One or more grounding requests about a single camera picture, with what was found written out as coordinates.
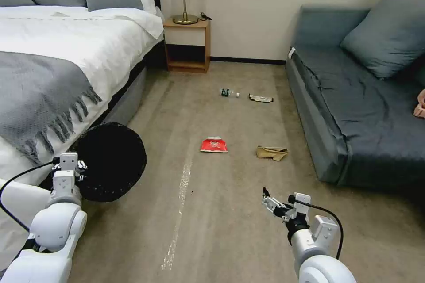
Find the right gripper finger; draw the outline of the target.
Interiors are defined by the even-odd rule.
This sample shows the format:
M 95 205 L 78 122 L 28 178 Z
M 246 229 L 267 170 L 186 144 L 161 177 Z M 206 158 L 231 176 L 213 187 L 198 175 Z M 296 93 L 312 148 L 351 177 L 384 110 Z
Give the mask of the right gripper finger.
M 292 206 L 292 210 L 268 210 L 268 211 L 271 212 L 275 217 L 278 217 L 282 219 L 283 221 L 288 221 L 292 218 L 293 206 Z
M 292 210 L 290 204 L 282 203 L 276 198 L 271 197 L 269 191 L 265 187 L 263 187 L 262 204 L 268 210 Z

